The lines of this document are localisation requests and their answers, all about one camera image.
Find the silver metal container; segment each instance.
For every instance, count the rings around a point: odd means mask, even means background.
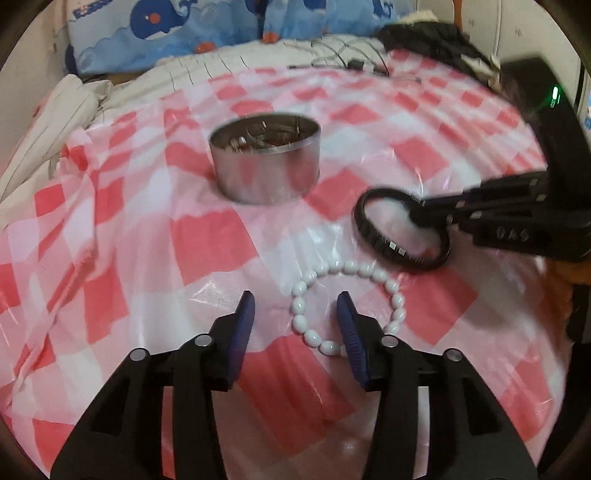
[[[209,146],[219,188],[239,202],[286,202],[305,194],[320,175],[320,126],[303,116],[247,116],[216,129]]]

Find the metal screw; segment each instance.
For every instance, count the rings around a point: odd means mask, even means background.
[[[398,345],[398,339],[393,335],[384,335],[382,337],[382,345],[386,348],[394,348]]]
[[[211,338],[207,333],[195,337],[195,345],[197,346],[209,346],[211,342],[213,342],[213,338]]]
[[[446,352],[446,355],[452,362],[459,362],[460,360],[462,360],[462,358],[464,358],[464,356],[462,355],[462,352],[459,350],[456,350],[455,348],[450,348]]]
[[[136,348],[129,354],[129,358],[131,358],[134,362],[139,362],[146,358],[146,350],[143,348]]]

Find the black ring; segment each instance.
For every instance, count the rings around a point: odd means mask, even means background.
[[[353,218],[361,237],[380,255],[386,259],[416,270],[435,270],[441,267],[448,259],[452,251],[452,239],[445,226],[436,227],[440,238],[440,252],[435,258],[413,257],[406,249],[401,248],[393,240],[380,233],[365,215],[365,205],[370,200],[392,199],[402,202],[406,208],[421,205],[420,201],[408,193],[387,187],[370,189],[365,192],[353,210]]]

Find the plastic tablecloth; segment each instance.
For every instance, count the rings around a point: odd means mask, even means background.
[[[530,129],[500,97],[405,51],[388,64],[390,78],[335,69],[222,76],[70,137],[55,181],[0,233],[2,415],[43,471],[131,349],[178,348],[251,290],[256,318],[240,379],[214,396],[229,477],[361,476],[378,396],[361,390],[344,359],[290,330],[291,286],[321,261],[379,264],[351,221],[369,186],[457,192],[544,165]],[[232,203],[216,188],[208,135],[268,111],[319,122],[320,180],[276,207]],[[378,202],[369,214],[412,251],[430,247],[398,206]],[[407,299],[398,336],[422,351],[462,350],[537,459],[569,354],[540,264],[475,248],[457,232],[453,240],[449,263],[432,273],[382,265]],[[326,277],[306,294],[324,338],[339,339],[342,290],[361,313],[388,321],[379,286]],[[173,476],[170,392],[164,404],[164,473]]]

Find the orange object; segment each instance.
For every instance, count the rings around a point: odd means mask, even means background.
[[[570,317],[573,285],[591,285],[591,260],[580,264],[546,261],[545,289],[553,316],[559,322]]]
[[[216,44],[212,41],[204,41],[195,47],[195,53],[207,53],[208,51],[214,51]]]
[[[153,23],[154,25],[159,24],[160,23],[160,14],[156,14],[153,13],[150,15],[150,23]]]
[[[462,2],[463,0],[452,0],[454,6],[454,19],[453,22],[456,27],[462,29]]]
[[[280,39],[281,37],[279,36],[279,33],[275,33],[275,32],[265,32],[262,35],[262,42],[263,43],[277,43],[277,41]]]

